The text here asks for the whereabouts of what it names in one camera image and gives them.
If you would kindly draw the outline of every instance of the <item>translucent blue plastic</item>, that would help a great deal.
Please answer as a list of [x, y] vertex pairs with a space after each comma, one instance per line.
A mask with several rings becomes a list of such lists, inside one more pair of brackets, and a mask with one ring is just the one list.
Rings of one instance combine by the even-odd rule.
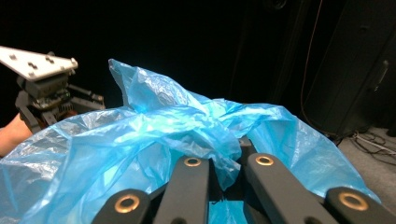
[[[143, 68], [109, 67], [123, 107], [58, 122], [0, 160], [0, 223], [91, 223], [114, 193], [165, 184], [182, 155], [213, 159], [227, 189], [243, 135], [320, 196], [346, 186], [378, 200], [331, 141], [282, 106], [211, 100]], [[209, 221], [246, 222], [242, 204], [210, 204]]]

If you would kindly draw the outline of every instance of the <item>brass ring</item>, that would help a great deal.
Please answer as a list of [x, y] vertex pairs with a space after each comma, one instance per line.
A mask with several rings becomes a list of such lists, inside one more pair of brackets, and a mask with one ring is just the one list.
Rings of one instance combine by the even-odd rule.
[[[128, 199], [133, 201], [132, 204], [124, 206], [122, 203]], [[136, 207], [139, 206], [139, 204], [140, 204], [140, 200], [138, 197], [136, 197], [133, 194], [127, 194], [127, 195], [119, 197], [116, 204], [114, 205], [114, 208], [119, 213], [129, 213], [129, 212], [135, 210]]]
[[260, 157], [256, 157], [256, 162], [260, 165], [272, 165], [274, 164], [274, 160], [266, 157], [266, 156], [260, 156]]
[[199, 166], [201, 164], [201, 160], [198, 158], [190, 157], [184, 160], [184, 164], [186, 164], [187, 166]]
[[[352, 203], [347, 200], [347, 198], [353, 198], [358, 201], [358, 203]], [[348, 193], [348, 192], [341, 192], [338, 195], [338, 199], [340, 200], [341, 203], [343, 203], [346, 207], [358, 210], [358, 211], [365, 211], [369, 208], [369, 204], [364, 201], [364, 199], [354, 193]]]

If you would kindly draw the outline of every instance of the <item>black metal bar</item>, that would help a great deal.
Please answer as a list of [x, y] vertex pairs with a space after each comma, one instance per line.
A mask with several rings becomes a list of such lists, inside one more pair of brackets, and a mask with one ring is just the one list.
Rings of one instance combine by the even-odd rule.
[[125, 189], [111, 196], [92, 224], [151, 223], [150, 198], [141, 190]]
[[390, 211], [355, 189], [328, 190], [324, 206], [340, 223], [396, 223], [396, 216]]
[[337, 223], [276, 157], [250, 155], [246, 174], [272, 223]]
[[207, 223], [209, 161], [181, 157], [163, 195], [154, 223]]

